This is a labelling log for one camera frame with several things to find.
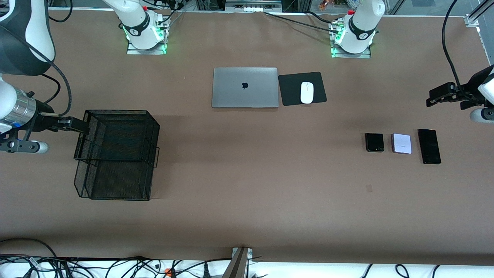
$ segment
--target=laptop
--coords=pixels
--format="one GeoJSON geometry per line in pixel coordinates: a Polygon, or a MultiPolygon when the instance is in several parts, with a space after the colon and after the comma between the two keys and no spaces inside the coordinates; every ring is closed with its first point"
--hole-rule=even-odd
{"type": "Polygon", "coordinates": [[[213,108],[277,108],[277,68],[215,68],[213,108]]]}

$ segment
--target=black flip phone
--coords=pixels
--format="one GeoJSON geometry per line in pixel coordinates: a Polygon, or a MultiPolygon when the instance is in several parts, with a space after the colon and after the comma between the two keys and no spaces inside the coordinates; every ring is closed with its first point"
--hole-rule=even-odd
{"type": "Polygon", "coordinates": [[[384,152],[384,139],[381,133],[366,133],[366,148],[370,152],[384,152]]]}
{"type": "Polygon", "coordinates": [[[419,129],[418,141],[420,143],[420,151],[422,152],[422,162],[424,164],[441,164],[436,131],[419,129]]]}

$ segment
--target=brown tabletop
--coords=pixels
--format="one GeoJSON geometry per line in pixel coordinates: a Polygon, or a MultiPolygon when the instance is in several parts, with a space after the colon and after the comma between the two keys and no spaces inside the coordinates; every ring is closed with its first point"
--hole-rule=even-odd
{"type": "MultiPolygon", "coordinates": [[[[458,103],[425,107],[430,89],[453,81],[442,22],[384,17],[372,59],[331,58],[326,32],[262,13],[186,13],[162,56],[126,55],[112,11],[51,22],[71,115],[143,109],[160,123],[152,200],[79,198],[78,135],[33,134],[48,154],[0,153],[0,237],[43,239],[59,256],[205,259],[246,245],[276,261],[492,264],[494,127],[471,122],[458,103]],[[213,69],[227,66],[320,71],[328,101],[212,109],[213,69]],[[420,128],[437,130],[441,165],[422,164],[420,128]],[[385,134],[384,153],[365,151],[366,132],[385,134]],[[391,133],[410,134],[413,154],[393,153],[391,133]]],[[[463,82],[488,66],[461,18],[447,40],[463,82]]],[[[38,99],[56,89],[42,77],[5,79],[38,99]]],[[[0,251],[42,250],[9,246],[0,251]]]]}

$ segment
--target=white mouse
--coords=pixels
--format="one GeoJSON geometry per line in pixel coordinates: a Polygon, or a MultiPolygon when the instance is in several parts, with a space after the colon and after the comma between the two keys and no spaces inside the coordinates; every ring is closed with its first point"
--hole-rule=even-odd
{"type": "Polygon", "coordinates": [[[302,82],[300,87],[300,101],[304,104],[310,104],[314,100],[314,84],[302,82]]]}

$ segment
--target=black mouse pad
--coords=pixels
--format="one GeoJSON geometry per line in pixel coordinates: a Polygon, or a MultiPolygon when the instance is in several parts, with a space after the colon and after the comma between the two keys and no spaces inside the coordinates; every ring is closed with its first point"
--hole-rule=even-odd
{"type": "Polygon", "coordinates": [[[302,82],[314,84],[314,100],[312,103],[326,102],[323,77],[320,72],[307,72],[278,76],[281,99],[284,106],[303,104],[300,101],[300,87],[302,82]]]}

